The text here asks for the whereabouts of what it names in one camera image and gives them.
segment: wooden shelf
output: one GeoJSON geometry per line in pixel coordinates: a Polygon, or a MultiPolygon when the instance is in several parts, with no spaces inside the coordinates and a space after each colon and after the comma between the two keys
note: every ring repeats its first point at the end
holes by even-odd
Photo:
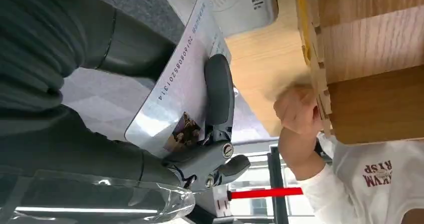
{"type": "Polygon", "coordinates": [[[322,29],[327,82],[415,67],[424,57],[424,6],[322,29]]]}
{"type": "Polygon", "coordinates": [[[424,0],[318,0],[322,28],[424,5],[424,0]]]}
{"type": "Polygon", "coordinates": [[[328,90],[340,142],[424,138],[424,66],[336,82],[328,90]]]}
{"type": "Polygon", "coordinates": [[[292,82],[310,83],[296,1],[278,0],[278,9],[273,24],[226,39],[234,84],[272,137],[281,131],[273,109],[276,96],[292,82]]]}

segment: red barrier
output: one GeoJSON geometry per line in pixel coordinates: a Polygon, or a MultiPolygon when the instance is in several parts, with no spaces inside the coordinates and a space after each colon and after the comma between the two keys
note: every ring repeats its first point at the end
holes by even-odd
{"type": "Polygon", "coordinates": [[[271,188],[265,190],[248,190],[248,191],[233,191],[228,192],[228,200],[243,199],[243,198],[266,198],[266,197],[285,197],[302,195],[300,187],[287,188],[271,188]]]}

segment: wooden surface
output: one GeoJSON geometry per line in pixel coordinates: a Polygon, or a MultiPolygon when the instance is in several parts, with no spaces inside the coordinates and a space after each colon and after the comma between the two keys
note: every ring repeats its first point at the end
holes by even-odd
{"type": "Polygon", "coordinates": [[[317,0],[328,83],[420,65],[424,0],[317,0]]]}
{"type": "Polygon", "coordinates": [[[321,27],[424,5],[424,0],[319,0],[321,27]]]}
{"type": "Polygon", "coordinates": [[[278,0],[277,20],[226,39],[235,86],[271,136],[280,134],[273,104],[292,82],[309,83],[302,54],[295,0],[278,0]]]}
{"type": "Polygon", "coordinates": [[[322,29],[328,83],[421,65],[424,6],[322,29]]]}
{"type": "Polygon", "coordinates": [[[296,0],[296,7],[304,60],[310,70],[311,86],[316,96],[323,131],[325,136],[329,137],[331,135],[331,122],[328,115],[332,111],[330,93],[327,87],[318,0],[296,0]]]}
{"type": "Polygon", "coordinates": [[[345,144],[424,137],[424,66],[328,85],[331,123],[345,144]]]}

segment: hand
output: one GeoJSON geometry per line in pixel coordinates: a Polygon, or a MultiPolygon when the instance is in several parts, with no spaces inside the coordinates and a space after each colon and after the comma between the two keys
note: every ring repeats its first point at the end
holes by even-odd
{"type": "Polygon", "coordinates": [[[322,170],[323,161],[314,152],[317,134],[322,129],[314,91],[307,87],[291,87],[274,104],[283,129],[278,150],[298,180],[322,170]]]}
{"type": "Polygon", "coordinates": [[[311,88],[295,86],[279,95],[274,110],[284,128],[315,137],[322,129],[317,100],[311,88]]]}

